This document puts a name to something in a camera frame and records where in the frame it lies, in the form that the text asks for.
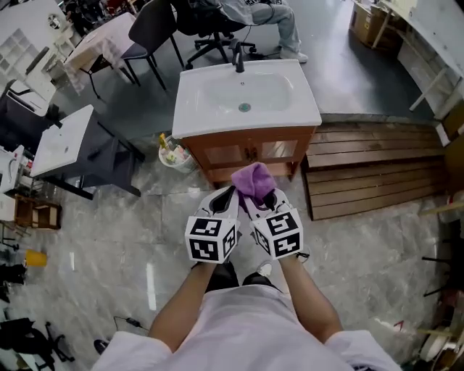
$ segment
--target white t-shirt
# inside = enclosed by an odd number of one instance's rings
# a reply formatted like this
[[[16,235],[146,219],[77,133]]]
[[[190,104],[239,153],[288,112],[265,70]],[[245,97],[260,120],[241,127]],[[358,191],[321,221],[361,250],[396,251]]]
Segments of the white t-shirt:
[[[117,332],[92,371],[400,371],[368,331],[342,331],[320,343],[291,302],[263,285],[211,291],[173,354],[163,342]]]

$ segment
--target gray pants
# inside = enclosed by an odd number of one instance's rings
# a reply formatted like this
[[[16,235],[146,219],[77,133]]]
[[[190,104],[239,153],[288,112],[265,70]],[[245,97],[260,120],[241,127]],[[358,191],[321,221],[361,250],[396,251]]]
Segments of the gray pants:
[[[288,5],[286,0],[278,1],[281,2],[281,4],[276,4],[276,0],[271,0],[271,2],[273,3],[275,12],[270,19],[269,17],[272,15],[273,10],[269,5],[252,5],[253,22],[256,25],[260,25],[267,20],[266,25],[274,25],[277,23],[278,32],[281,36],[279,45],[284,49],[289,49],[298,53],[300,40],[293,9]]]

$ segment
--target yellow cup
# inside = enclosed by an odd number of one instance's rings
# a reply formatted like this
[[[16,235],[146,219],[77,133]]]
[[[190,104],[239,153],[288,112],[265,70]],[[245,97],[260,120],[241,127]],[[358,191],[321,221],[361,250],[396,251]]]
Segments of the yellow cup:
[[[45,267],[46,266],[46,255],[44,253],[26,250],[26,264],[31,267]]]

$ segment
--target purple cloth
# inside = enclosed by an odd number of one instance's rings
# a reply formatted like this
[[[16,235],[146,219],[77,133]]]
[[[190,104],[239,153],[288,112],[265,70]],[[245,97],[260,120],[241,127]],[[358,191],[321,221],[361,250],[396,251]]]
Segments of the purple cloth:
[[[262,203],[269,192],[277,188],[276,181],[265,164],[255,162],[232,174],[232,183],[237,190]]]

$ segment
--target wooden pallet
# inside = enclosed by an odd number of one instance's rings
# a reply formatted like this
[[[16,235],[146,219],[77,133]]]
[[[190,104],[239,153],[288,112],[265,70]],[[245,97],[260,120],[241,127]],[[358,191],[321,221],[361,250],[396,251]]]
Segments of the wooden pallet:
[[[444,149],[425,125],[323,124],[303,167],[313,220],[366,212],[446,188]]]

